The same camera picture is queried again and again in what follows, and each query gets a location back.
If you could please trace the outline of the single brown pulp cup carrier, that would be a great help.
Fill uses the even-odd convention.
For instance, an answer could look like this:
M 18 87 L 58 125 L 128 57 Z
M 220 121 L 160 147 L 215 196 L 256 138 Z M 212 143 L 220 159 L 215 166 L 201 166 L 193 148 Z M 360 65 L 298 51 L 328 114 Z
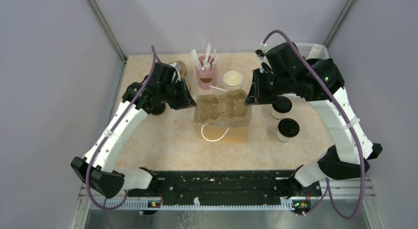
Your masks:
M 193 121 L 220 127 L 248 126 L 252 109 L 244 104 L 246 97 L 247 93 L 242 89 L 228 91 L 219 96 L 199 96 Z

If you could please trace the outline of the black plastic cup lid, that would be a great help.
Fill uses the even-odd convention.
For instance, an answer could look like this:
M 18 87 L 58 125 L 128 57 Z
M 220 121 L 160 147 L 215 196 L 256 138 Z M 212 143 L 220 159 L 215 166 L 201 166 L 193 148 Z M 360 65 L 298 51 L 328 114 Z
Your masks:
M 288 113 L 292 109 L 292 102 L 289 98 L 279 96 L 278 100 L 272 104 L 272 110 L 277 113 Z

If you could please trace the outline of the white paper coffee cup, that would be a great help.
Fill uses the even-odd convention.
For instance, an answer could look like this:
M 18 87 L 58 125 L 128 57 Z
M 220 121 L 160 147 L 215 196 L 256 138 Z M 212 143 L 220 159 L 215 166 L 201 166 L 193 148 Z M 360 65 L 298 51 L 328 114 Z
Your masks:
M 284 118 L 288 118 L 288 117 L 289 117 L 289 115 L 288 115 L 288 113 L 281 113 L 281 112 L 277 112 L 277 111 L 275 111 L 274 109 L 272 109 L 272 110 L 271 110 L 271 117 L 272 117 L 274 120 L 280 121 L 280 120 L 282 120 L 282 119 L 284 119 Z

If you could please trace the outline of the brown paper takeout bag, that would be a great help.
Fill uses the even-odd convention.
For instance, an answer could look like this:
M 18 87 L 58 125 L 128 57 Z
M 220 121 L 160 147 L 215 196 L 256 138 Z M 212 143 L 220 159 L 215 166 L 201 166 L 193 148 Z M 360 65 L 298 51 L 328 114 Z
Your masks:
M 245 143 L 252 119 L 246 98 L 242 89 L 199 96 L 192 121 L 198 137 L 208 142 Z

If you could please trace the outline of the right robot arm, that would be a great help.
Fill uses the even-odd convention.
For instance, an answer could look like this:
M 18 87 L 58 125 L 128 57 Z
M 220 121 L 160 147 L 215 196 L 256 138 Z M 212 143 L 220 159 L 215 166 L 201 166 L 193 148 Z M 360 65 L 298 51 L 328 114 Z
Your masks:
M 333 145 L 318 159 L 297 168 L 289 177 L 289 189 L 303 195 L 312 183 L 330 178 L 362 178 L 383 148 L 368 139 L 354 113 L 342 75 L 320 45 L 319 56 L 304 57 L 294 43 L 256 50 L 261 66 L 253 71 L 246 105 L 275 104 L 285 95 L 304 99 L 320 116 Z

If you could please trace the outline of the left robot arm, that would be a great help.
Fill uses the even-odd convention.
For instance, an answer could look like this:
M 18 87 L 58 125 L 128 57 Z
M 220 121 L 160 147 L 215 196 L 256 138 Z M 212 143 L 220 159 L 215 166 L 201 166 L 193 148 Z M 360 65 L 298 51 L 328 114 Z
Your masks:
M 184 76 L 185 65 L 156 62 L 143 81 L 130 84 L 118 109 L 93 147 L 70 165 L 79 179 L 105 198 L 122 191 L 140 190 L 146 196 L 158 190 L 156 173 L 141 167 L 116 170 L 115 163 L 127 141 L 149 115 L 162 114 L 166 106 L 180 110 L 196 106 Z

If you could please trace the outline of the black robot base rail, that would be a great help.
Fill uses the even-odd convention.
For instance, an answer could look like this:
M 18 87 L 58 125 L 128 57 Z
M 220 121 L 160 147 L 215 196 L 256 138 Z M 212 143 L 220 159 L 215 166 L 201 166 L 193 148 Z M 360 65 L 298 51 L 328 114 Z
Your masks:
M 128 197 L 150 199 L 149 209 L 308 211 L 310 199 L 322 196 L 319 182 L 288 184 L 292 170 L 157 171 L 148 189 Z

